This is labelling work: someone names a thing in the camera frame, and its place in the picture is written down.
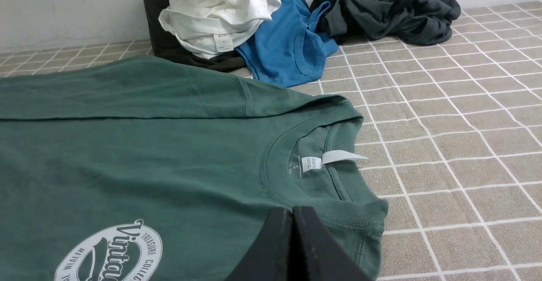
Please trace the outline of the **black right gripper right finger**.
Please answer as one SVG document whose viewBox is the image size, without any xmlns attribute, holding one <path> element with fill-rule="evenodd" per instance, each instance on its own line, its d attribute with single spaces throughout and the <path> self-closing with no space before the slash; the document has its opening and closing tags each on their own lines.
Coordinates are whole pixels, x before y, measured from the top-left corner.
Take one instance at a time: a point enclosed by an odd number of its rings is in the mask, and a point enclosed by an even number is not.
<svg viewBox="0 0 542 281">
<path fill-rule="evenodd" d="M 369 281 L 311 207 L 293 208 L 293 281 Z"/>
</svg>

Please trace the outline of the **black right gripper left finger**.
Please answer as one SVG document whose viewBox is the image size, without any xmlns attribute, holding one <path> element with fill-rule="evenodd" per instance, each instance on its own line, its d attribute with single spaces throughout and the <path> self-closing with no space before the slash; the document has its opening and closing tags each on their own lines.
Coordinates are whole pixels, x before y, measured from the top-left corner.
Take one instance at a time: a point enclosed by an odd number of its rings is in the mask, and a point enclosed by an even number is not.
<svg viewBox="0 0 542 281">
<path fill-rule="evenodd" d="M 292 236 L 292 214 L 272 208 L 246 254 L 227 281 L 286 281 Z"/>
</svg>

